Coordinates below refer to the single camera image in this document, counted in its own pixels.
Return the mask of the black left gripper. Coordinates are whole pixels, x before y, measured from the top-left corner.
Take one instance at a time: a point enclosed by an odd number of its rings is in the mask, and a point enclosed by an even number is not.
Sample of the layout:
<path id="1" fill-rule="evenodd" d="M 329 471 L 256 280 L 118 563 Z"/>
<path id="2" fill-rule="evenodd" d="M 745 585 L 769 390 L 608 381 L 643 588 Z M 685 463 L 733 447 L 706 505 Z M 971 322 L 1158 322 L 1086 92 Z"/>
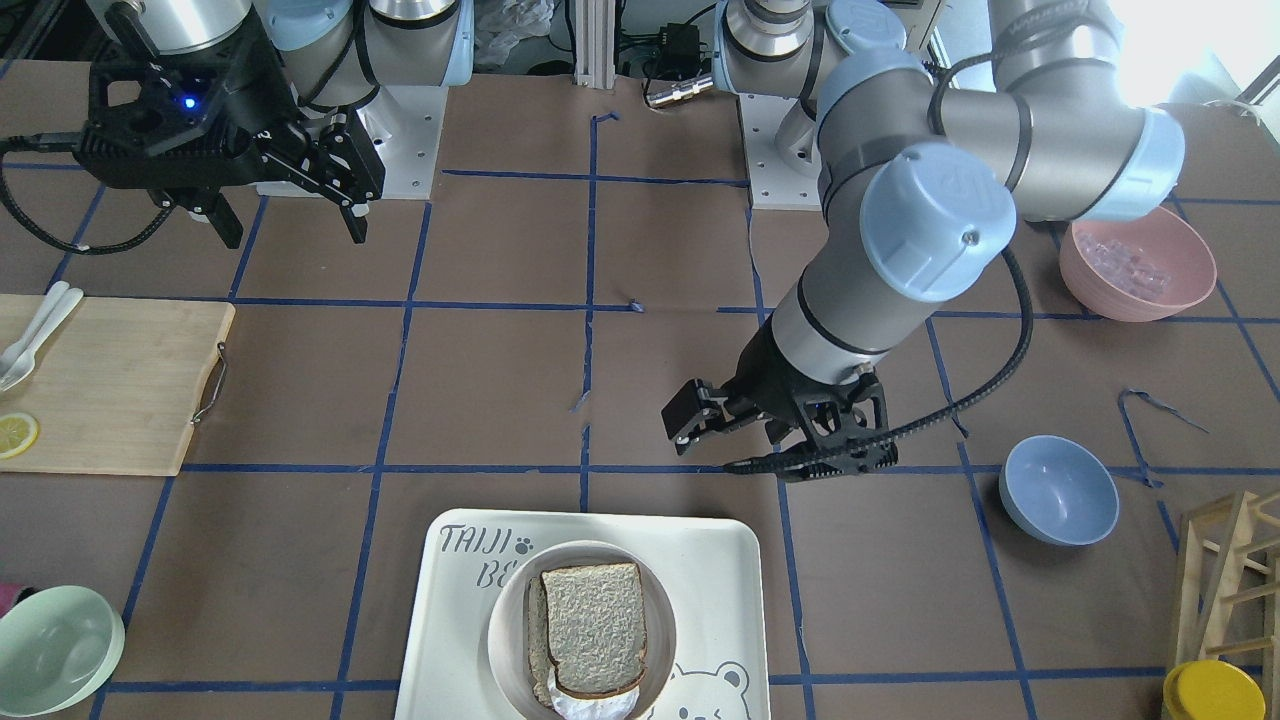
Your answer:
<path id="1" fill-rule="evenodd" d="M 794 432 L 801 439 L 777 451 L 724 464 L 735 475 L 771 474 L 785 482 L 861 475 L 899 462 L 899 446 L 882 439 L 890 428 L 883 386 L 874 372 L 831 384 L 796 369 L 772 325 L 760 327 L 722 386 L 690 379 L 662 409 L 666 434 L 678 456 L 703 436 L 730 434 L 763 423 L 771 445 Z"/>

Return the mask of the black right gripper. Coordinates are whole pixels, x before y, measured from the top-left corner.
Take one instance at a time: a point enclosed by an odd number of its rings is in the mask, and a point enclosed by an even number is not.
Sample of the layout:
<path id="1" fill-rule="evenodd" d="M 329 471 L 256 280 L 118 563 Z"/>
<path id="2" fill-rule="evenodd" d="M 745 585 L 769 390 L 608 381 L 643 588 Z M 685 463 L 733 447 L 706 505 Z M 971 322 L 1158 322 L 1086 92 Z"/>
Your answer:
<path id="1" fill-rule="evenodd" d="M 76 160 L 118 190 L 205 211 L 229 249 L 244 227 L 228 186 L 288 182 L 339 208 L 365 243 L 387 170 L 357 115 L 303 122 L 256 15 L 102 15 L 111 51 L 91 67 Z"/>

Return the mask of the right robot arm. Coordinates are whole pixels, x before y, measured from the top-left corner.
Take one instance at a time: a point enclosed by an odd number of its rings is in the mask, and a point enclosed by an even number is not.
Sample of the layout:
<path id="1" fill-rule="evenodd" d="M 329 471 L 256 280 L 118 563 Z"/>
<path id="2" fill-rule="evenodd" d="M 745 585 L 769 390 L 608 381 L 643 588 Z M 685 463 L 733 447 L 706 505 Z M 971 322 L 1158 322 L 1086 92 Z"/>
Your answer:
<path id="1" fill-rule="evenodd" d="M 370 110 L 394 86 L 463 85 L 471 1 L 92 1 L 110 38 L 90 70 L 73 158 L 163 214 L 206 219 L 229 249 L 244 231 L 224 188 L 283 182 L 357 208 L 387 186 L 390 135 Z"/>

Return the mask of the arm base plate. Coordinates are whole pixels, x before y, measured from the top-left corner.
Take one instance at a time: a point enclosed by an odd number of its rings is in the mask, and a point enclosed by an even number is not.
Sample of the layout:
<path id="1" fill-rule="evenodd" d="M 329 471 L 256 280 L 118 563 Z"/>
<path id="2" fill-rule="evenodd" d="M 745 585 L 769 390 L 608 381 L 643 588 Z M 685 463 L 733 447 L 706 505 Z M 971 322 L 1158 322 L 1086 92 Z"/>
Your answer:
<path id="1" fill-rule="evenodd" d="M 385 168 L 381 200 L 430 199 L 447 97 L 447 87 L 383 85 L 352 111 Z"/>
<path id="2" fill-rule="evenodd" d="M 820 155 L 815 120 L 794 97 L 739 95 L 751 205 L 758 210 L 817 211 Z"/>

